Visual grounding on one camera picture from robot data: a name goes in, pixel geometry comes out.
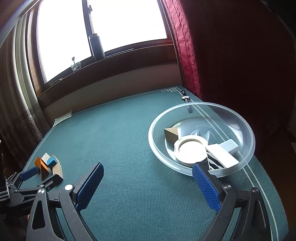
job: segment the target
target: green table surface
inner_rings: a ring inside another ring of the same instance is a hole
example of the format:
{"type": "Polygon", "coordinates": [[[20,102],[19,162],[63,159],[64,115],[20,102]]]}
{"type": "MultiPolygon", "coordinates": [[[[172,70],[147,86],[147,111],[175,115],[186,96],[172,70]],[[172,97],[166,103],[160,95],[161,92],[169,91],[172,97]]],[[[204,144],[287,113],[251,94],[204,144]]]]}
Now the green table surface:
{"type": "MultiPolygon", "coordinates": [[[[81,211],[98,240],[198,240],[215,215],[190,176],[173,171],[150,149],[148,130],[166,109],[184,103],[181,86],[127,96],[72,115],[51,128],[30,157],[55,155],[64,181],[54,190],[76,180],[93,165],[104,165],[104,178],[87,209],[81,211]]],[[[272,240],[282,240],[288,231],[280,197],[256,159],[240,171],[221,178],[241,190],[258,187],[269,216],[272,240]]],[[[22,184],[34,187],[36,175],[22,184]]],[[[223,240],[231,236],[236,209],[223,240]]],[[[68,240],[73,240],[62,211],[58,214],[68,240]]]]}

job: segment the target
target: window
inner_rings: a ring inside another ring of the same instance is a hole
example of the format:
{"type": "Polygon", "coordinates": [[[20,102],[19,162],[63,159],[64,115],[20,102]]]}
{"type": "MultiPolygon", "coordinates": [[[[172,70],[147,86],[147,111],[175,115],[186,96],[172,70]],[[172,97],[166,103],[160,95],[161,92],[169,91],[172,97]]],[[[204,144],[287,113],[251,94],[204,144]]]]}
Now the window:
{"type": "Polygon", "coordinates": [[[71,74],[72,57],[75,62],[81,61],[82,67],[94,62],[89,58],[88,36],[92,33],[100,36],[106,57],[168,41],[170,34],[158,1],[43,0],[37,39],[44,82],[53,83],[71,74]]]}

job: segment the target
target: beige curtain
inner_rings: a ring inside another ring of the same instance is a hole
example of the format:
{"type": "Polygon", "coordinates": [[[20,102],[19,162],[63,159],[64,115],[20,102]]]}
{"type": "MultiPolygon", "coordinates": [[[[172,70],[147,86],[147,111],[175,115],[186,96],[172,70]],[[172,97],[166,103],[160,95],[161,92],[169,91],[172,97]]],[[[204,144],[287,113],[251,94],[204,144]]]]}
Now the beige curtain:
{"type": "Polygon", "coordinates": [[[20,168],[50,129],[30,78],[26,21],[24,15],[0,49],[0,134],[20,168]]]}

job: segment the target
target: transparent plastic bowl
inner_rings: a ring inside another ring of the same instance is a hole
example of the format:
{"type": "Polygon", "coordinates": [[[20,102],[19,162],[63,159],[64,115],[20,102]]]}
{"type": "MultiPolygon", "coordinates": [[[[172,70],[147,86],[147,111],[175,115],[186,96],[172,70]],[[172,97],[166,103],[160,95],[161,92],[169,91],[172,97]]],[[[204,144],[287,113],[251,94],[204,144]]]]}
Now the transparent plastic bowl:
{"type": "Polygon", "coordinates": [[[255,136],[249,124],[238,113],[218,104],[191,102],[176,105],[162,112],[152,122],[148,140],[159,160],[171,169],[192,176],[192,168],[183,166],[173,154],[173,144],[166,141],[164,128],[176,126],[179,138],[197,134],[207,139],[208,144],[222,143],[233,139],[239,146],[234,157],[239,161],[235,166],[210,170],[210,174],[224,177],[242,169],[251,159],[255,150],[255,136]]]}

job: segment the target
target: silver bolt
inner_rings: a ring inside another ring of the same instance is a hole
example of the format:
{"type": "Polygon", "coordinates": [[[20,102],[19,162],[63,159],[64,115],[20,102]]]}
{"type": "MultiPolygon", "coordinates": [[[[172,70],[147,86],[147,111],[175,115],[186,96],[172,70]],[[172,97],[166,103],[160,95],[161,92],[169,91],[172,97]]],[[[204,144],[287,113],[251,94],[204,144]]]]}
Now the silver bolt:
{"type": "Polygon", "coordinates": [[[252,188],[252,192],[259,192],[259,189],[258,188],[252,188]]]}
{"type": "Polygon", "coordinates": [[[45,189],[44,188],[41,188],[41,189],[38,190],[38,193],[39,194],[43,194],[44,192],[45,192],[45,189]]]}
{"type": "Polygon", "coordinates": [[[73,188],[73,186],[71,184],[68,184],[65,186],[65,190],[69,191],[73,188]]]}
{"type": "Polygon", "coordinates": [[[227,183],[223,184],[223,188],[226,189],[226,190],[229,190],[231,189],[231,186],[227,183]]]}

